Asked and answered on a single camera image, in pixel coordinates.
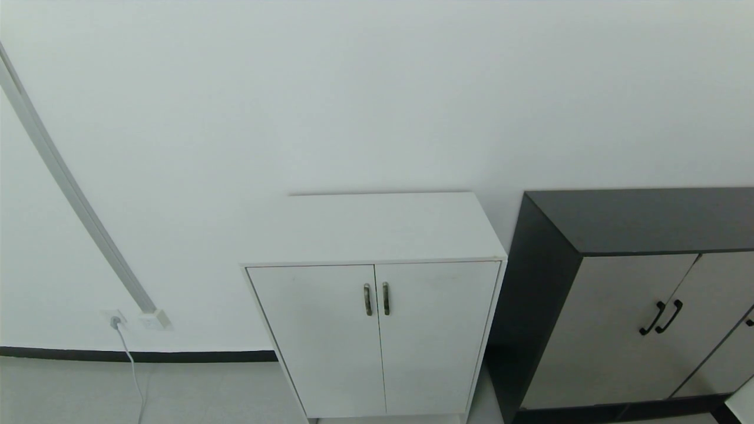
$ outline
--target storage cabinet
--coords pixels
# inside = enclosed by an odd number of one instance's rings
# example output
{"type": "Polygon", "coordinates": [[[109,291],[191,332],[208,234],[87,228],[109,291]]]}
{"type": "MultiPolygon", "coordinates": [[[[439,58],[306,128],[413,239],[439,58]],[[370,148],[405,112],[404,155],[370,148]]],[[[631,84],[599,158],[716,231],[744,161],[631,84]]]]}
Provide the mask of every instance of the storage cabinet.
{"type": "Polygon", "coordinates": [[[294,197],[270,222],[243,267],[305,416],[464,422],[507,259],[474,195],[294,197]]]}
{"type": "Polygon", "coordinates": [[[673,397],[735,392],[754,375],[752,352],[754,314],[750,312],[673,397]]]}
{"type": "Polygon", "coordinates": [[[715,404],[752,375],[732,331],[754,304],[754,189],[527,192],[502,287],[486,358],[506,422],[715,404]]]}

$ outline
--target white cabinet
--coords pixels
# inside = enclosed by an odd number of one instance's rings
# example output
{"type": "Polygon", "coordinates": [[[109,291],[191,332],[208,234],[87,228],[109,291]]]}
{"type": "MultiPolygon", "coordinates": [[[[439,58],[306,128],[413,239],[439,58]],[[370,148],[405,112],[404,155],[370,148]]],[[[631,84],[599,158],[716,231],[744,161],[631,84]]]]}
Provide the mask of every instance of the white cabinet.
{"type": "Polygon", "coordinates": [[[305,416],[464,422],[507,260],[476,197],[302,196],[269,218],[242,265],[305,416]]]}
{"type": "Polygon", "coordinates": [[[389,414],[466,410],[499,269],[499,262],[375,266],[389,414]]]}
{"type": "Polygon", "coordinates": [[[249,268],[249,276],[307,413],[384,415],[374,267],[249,268]]]}

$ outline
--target black handle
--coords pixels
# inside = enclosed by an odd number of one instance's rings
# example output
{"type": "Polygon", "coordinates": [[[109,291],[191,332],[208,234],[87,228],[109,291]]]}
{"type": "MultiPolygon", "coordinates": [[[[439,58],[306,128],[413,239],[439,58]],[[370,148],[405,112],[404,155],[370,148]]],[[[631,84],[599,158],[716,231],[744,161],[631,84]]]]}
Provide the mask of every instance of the black handle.
{"type": "Polygon", "coordinates": [[[649,334],[650,331],[652,331],[652,328],[657,323],[657,320],[660,319],[660,315],[662,315],[662,313],[665,312],[665,304],[664,303],[657,302],[657,307],[660,310],[657,311],[657,316],[654,317],[654,321],[649,325],[649,330],[647,330],[646,328],[639,329],[639,334],[641,334],[642,336],[646,336],[647,334],[649,334]]]}
{"type": "Polygon", "coordinates": [[[676,307],[676,311],[673,313],[673,316],[670,317],[670,321],[668,321],[667,324],[665,324],[665,327],[660,327],[658,325],[654,328],[654,330],[657,331],[658,334],[664,333],[665,330],[667,330],[667,328],[670,327],[670,325],[673,323],[673,320],[675,320],[676,317],[678,316],[678,313],[681,312],[681,308],[683,307],[683,302],[676,299],[673,301],[673,306],[676,307]]]}

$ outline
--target black cabinet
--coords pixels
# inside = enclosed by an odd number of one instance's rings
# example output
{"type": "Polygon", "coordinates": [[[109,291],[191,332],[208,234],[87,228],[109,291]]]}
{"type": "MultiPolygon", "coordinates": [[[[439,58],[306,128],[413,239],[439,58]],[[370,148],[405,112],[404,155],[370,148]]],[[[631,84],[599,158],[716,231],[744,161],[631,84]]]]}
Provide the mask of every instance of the black cabinet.
{"type": "Polygon", "coordinates": [[[503,418],[720,398],[754,372],[719,348],[752,306],[754,189],[526,192],[486,353],[503,418]]]}

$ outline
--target black baseboard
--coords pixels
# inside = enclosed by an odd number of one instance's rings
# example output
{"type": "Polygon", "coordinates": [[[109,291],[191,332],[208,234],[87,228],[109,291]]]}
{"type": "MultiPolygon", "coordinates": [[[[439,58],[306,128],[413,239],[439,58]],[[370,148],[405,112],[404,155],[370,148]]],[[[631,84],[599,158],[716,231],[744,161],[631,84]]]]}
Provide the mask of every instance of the black baseboard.
{"type": "Polygon", "coordinates": [[[712,416],[719,424],[741,424],[741,421],[726,404],[722,404],[712,411],[712,416]]]}
{"type": "MultiPolygon", "coordinates": [[[[713,413],[729,419],[733,413],[725,406],[730,393],[696,396],[693,398],[667,399],[664,401],[637,402],[632,404],[595,405],[544,410],[519,410],[513,424],[606,424],[609,422],[645,421],[671,416],[713,413]],[[724,415],[725,408],[729,415],[724,415]]],[[[719,421],[721,424],[740,424],[736,421],[719,421]]]]}
{"type": "MultiPolygon", "coordinates": [[[[0,346],[0,356],[15,358],[57,359],[63,361],[128,362],[126,352],[101,350],[37,349],[0,346]]],[[[134,362],[211,363],[211,362],[277,362],[272,350],[243,352],[131,352],[134,362]]]]}

